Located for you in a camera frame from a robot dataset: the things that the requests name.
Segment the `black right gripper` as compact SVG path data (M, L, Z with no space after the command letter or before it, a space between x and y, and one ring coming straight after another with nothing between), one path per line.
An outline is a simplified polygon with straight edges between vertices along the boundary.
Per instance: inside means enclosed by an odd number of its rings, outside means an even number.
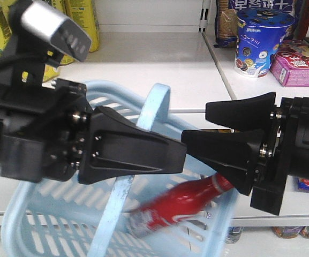
M252 208L279 215L288 176L309 180L309 97L281 99L276 93L206 103L205 119L237 131L184 130L187 153L226 178ZM259 164L265 132L265 166Z

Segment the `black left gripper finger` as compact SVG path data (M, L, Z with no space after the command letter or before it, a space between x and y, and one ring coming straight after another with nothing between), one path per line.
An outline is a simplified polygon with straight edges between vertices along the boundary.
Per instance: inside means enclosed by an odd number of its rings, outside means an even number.
M174 139L136 127L110 107L94 109L85 133L78 182L183 171L186 146Z

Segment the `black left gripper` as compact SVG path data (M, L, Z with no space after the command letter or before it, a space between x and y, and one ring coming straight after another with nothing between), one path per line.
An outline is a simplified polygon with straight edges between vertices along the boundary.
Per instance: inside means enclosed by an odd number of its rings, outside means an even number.
M67 181L82 155L92 108L85 84L57 79L53 88L0 84L0 174L38 183Z

